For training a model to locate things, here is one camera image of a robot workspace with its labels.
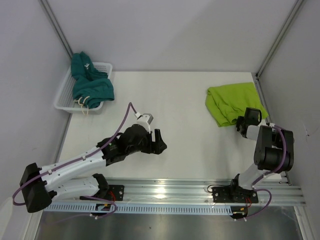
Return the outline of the lime green shorts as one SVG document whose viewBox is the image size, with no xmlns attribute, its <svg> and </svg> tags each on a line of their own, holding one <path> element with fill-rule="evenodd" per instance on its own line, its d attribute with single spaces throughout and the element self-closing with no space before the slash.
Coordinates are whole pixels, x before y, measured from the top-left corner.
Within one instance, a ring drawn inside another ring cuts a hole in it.
<svg viewBox="0 0 320 240">
<path fill-rule="evenodd" d="M 205 106 L 218 127 L 235 125 L 238 117 L 245 115 L 247 108 L 260 110 L 263 119 L 269 116 L 252 82 L 209 87 L 206 91 Z"/>
</svg>

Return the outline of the teal green shorts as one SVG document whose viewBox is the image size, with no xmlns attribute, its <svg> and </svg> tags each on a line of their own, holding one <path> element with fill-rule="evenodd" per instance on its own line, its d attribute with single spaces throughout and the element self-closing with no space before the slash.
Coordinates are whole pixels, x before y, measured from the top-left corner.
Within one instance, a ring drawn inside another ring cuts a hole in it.
<svg viewBox="0 0 320 240">
<path fill-rule="evenodd" d="M 70 71 L 75 79 L 72 98 L 83 114 L 88 114 L 103 102 L 115 100 L 114 86 L 108 73 L 96 69 L 85 52 L 73 54 Z"/>
</svg>

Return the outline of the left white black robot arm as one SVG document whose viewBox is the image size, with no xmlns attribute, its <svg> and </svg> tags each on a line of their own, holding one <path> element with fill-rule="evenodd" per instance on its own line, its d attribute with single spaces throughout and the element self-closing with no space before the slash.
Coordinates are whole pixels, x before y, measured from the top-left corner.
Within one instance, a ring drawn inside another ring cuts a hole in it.
<svg viewBox="0 0 320 240">
<path fill-rule="evenodd" d="M 124 161 L 137 152 L 160 155 L 166 149 L 159 129 L 148 132 L 134 124 L 75 159 L 43 167 L 29 164 L 20 180 L 23 205 L 28 213 L 36 213 L 55 201 L 71 198 L 110 201 L 110 186 L 103 174 L 94 173 L 82 179 L 78 176 Z"/>
</svg>

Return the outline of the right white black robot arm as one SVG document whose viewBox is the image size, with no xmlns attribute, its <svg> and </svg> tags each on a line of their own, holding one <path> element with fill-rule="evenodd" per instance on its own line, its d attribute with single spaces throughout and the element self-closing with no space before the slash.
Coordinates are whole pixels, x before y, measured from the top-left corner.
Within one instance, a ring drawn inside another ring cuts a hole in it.
<svg viewBox="0 0 320 240">
<path fill-rule="evenodd" d="M 290 171 L 294 164 L 294 135 L 276 125 L 261 125 L 262 112 L 248 107 L 236 121 L 236 130 L 245 139 L 256 141 L 253 164 L 231 181 L 228 196 L 234 202 L 251 198 L 256 185 L 267 177 Z"/>
</svg>

